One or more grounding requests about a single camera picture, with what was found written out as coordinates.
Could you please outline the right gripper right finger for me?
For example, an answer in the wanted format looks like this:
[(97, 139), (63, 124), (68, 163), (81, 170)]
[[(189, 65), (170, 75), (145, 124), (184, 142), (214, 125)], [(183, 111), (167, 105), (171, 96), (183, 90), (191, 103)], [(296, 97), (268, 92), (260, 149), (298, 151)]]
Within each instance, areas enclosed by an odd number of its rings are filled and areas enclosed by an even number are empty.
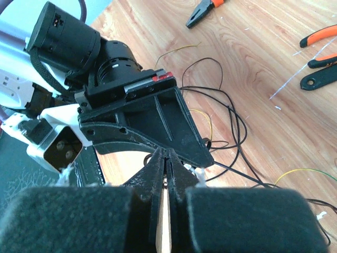
[(167, 152), (172, 252), (328, 252), (316, 216), (291, 189), (209, 188)]

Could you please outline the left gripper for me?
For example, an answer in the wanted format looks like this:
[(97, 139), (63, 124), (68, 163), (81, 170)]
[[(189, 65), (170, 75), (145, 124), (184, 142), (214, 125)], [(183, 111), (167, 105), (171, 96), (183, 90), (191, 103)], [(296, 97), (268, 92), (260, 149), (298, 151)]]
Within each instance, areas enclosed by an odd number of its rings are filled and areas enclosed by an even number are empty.
[(180, 160), (207, 168), (214, 159), (202, 140), (172, 72), (108, 69), (89, 75), (75, 93), (80, 130), (99, 154), (173, 149)]

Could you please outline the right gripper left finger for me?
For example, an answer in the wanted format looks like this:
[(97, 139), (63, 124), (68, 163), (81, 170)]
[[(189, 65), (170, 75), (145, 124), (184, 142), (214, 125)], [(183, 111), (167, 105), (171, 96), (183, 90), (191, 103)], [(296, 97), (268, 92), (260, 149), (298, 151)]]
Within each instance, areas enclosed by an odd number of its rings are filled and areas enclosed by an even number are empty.
[(126, 186), (25, 189), (1, 219), (1, 252), (156, 252), (164, 157)]

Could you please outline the black zip tie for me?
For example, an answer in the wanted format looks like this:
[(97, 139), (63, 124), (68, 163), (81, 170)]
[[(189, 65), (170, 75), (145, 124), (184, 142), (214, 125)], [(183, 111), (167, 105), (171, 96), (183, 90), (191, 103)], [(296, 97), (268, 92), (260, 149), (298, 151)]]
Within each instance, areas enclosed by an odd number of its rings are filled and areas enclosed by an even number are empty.
[(211, 146), (212, 146), (212, 141), (208, 138), (204, 139), (205, 145), (207, 147), (208, 150), (210, 150)]

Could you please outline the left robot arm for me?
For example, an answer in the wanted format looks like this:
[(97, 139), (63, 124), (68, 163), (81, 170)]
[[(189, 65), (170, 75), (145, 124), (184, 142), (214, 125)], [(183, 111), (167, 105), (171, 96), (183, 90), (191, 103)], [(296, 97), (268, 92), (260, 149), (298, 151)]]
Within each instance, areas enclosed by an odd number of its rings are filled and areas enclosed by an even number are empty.
[(194, 167), (214, 163), (171, 72), (144, 70), (126, 44), (51, 2), (27, 41), (1, 28), (1, 103), (14, 110), (3, 130), (55, 173), (89, 146), (173, 149)]

